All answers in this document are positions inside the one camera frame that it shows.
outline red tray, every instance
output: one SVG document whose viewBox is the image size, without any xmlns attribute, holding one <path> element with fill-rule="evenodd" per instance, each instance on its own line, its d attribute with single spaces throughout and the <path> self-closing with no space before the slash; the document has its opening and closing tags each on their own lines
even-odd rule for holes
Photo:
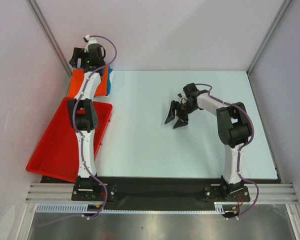
<svg viewBox="0 0 300 240">
<path fill-rule="evenodd" d="M 79 150 L 75 130 L 70 125 L 65 97 L 55 112 L 36 147 L 26 170 L 57 179 L 75 182 L 79 169 Z M 112 105 L 93 102 L 98 115 L 98 126 L 94 133 L 94 158 L 96 158 L 102 138 L 110 122 Z"/>
</svg>

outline blue object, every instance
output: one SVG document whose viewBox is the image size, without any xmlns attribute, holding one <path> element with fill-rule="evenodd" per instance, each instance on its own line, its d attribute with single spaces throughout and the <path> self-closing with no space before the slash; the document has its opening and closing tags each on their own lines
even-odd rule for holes
<svg viewBox="0 0 300 240">
<path fill-rule="evenodd" d="M 109 67 L 109 70 L 108 70 L 108 81 L 107 81 L 107 87 L 106 87 L 106 94 L 110 94 L 110 90 L 111 90 L 111 81 L 110 81 L 110 74 L 111 72 L 113 71 L 112 68 Z"/>
</svg>

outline gray wall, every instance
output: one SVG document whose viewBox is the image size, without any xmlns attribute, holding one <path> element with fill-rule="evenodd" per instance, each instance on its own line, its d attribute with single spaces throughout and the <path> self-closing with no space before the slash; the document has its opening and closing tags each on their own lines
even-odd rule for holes
<svg viewBox="0 0 300 240">
<path fill-rule="evenodd" d="M 0 217 L 12 233 L 35 174 L 26 165 L 69 85 L 26 0 L 0 0 Z"/>
<path fill-rule="evenodd" d="M 300 201 L 300 0 L 292 1 L 251 75 L 284 182 Z"/>
<path fill-rule="evenodd" d="M 249 67 L 283 1 L 37 0 L 66 59 L 98 34 L 116 70 L 223 71 Z"/>
</svg>

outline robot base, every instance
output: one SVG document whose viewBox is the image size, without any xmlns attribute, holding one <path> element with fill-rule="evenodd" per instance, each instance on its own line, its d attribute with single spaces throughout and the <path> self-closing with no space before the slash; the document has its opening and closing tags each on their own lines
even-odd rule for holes
<svg viewBox="0 0 300 240">
<path fill-rule="evenodd" d="M 117 188 L 115 185 L 107 185 L 107 201 L 116 201 Z M 104 188 L 91 176 L 83 178 L 78 176 L 72 190 L 72 201 L 104 201 Z"/>
<path fill-rule="evenodd" d="M 243 202 L 250 202 L 250 195 L 248 191 L 248 187 L 244 186 L 242 189 L 224 194 L 221 185 L 215 186 L 205 186 L 204 187 L 204 196 L 206 202 L 238 202 L 238 195 L 242 198 Z"/>
</svg>

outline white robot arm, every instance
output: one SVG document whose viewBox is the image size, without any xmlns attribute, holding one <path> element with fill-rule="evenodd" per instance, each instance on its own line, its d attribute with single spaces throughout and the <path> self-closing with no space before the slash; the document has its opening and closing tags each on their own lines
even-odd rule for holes
<svg viewBox="0 0 300 240">
<path fill-rule="evenodd" d="M 252 134 L 248 119 L 238 109 L 225 105 L 210 96 L 207 90 L 198 90 L 194 83 L 190 83 L 183 88 L 183 92 L 178 94 L 180 101 L 172 101 L 165 124 L 171 122 L 175 116 L 178 117 L 173 128 L 188 125 L 188 115 L 193 111 L 207 110 L 217 118 L 218 135 L 225 145 L 225 166 L 221 176 L 223 195 L 234 195 L 235 192 L 244 188 L 242 174 L 242 160 L 238 161 L 238 154 L 241 147 L 248 142 Z M 245 110 L 243 103 L 238 102 L 233 105 Z"/>
<path fill-rule="evenodd" d="M 97 40 L 87 35 L 85 48 L 75 47 L 69 61 L 73 68 L 84 70 L 84 79 L 79 92 L 67 103 L 71 126 L 76 131 L 79 150 L 79 169 L 73 188 L 72 200 L 95 199 L 100 186 L 91 175 L 97 176 L 94 158 L 94 135 L 98 125 L 93 98 L 104 74 L 106 52 Z"/>
</svg>

